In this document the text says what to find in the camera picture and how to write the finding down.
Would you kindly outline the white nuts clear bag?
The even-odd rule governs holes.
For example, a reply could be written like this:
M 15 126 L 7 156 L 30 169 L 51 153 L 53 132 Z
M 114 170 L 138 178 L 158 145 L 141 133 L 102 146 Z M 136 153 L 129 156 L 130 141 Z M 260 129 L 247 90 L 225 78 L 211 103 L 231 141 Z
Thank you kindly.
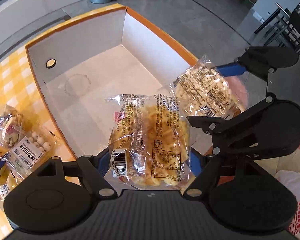
M 179 75 L 170 89 L 187 115 L 231 119 L 241 113 L 238 97 L 206 55 Z

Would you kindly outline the waffle snack bag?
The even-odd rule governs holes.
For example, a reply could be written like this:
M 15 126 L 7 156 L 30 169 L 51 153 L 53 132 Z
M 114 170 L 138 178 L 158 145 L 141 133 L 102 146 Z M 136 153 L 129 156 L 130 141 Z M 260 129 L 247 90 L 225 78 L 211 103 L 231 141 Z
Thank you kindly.
M 180 189 L 191 178 L 190 126 L 182 101 L 155 94 L 119 94 L 109 138 L 110 170 L 139 189 Z

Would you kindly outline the white yam balls bag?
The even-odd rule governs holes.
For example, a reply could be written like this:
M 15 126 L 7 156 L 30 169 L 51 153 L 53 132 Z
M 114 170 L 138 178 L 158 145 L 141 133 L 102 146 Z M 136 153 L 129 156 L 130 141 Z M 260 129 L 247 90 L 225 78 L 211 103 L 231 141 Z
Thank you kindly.
M 4 155 L 8 167 L 15 176 L 26 178 L 49 159 L 60 145 L 59 139 L 47 129 L 35 126 L 21 130 L 20 140 Z

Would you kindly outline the colourful veggie chips bag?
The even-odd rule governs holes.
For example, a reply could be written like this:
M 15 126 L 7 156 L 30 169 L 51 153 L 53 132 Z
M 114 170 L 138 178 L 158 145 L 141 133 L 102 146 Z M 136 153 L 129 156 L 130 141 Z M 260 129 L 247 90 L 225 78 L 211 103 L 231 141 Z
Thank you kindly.
M 12 148 L 21 137 L 24 116 L 10 105 L 0 106 L 0 146 Z

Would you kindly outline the pink plastic bag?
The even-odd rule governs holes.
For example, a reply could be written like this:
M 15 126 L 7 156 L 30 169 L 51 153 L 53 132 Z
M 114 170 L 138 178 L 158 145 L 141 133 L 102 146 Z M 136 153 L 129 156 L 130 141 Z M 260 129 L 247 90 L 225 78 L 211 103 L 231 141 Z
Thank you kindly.
M 244 84 L 237 76 L 230 76 L 225 78 L 229 84 L 232 93 L 237 98 L 237 104 L 241 111 L 245 111 L 248 107 L 248 92 Z

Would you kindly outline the orange cardboard box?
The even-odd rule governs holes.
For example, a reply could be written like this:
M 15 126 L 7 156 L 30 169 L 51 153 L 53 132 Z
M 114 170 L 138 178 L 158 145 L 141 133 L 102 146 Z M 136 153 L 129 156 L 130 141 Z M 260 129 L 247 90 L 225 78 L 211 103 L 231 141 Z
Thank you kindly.
M 156 94 L 197 62 L 178 41 L 121 4 L 61 23 L 30 41 L 40 96 L 75 158 L 108 145 L 117 94 Z

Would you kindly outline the yellow checkered tablecloth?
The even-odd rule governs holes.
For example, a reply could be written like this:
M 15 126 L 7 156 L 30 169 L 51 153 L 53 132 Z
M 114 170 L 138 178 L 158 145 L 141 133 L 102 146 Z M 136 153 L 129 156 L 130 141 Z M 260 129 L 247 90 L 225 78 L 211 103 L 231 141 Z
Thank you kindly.
M 27 46 L 32 42 L 39 42 L 58 31 L 65 30 L 66 27 L 82 23 L 84 20 L 90 20 L 93 17 L 103 16 L 118 10 L 125 11 L 126 9 L 126 6 L 116 3 L 86 12 L 47 29 L 5 57 L 0 62 L 0 110 L 6 105 L 14 107 L 24 115 L 29 124 L 40 124 L 44 129 L 49 129 L 60 137 L 61 132 L 47 110 L 42 94 L 35 83 L 27 57 Z

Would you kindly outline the white marble tv console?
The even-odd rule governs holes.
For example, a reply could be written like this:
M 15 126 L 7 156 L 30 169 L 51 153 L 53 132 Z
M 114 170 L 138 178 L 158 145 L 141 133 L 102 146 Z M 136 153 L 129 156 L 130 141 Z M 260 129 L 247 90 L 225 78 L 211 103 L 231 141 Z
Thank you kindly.
M 33 21 L 81 0 L 8 0 L 0 5 L 0 44 Z

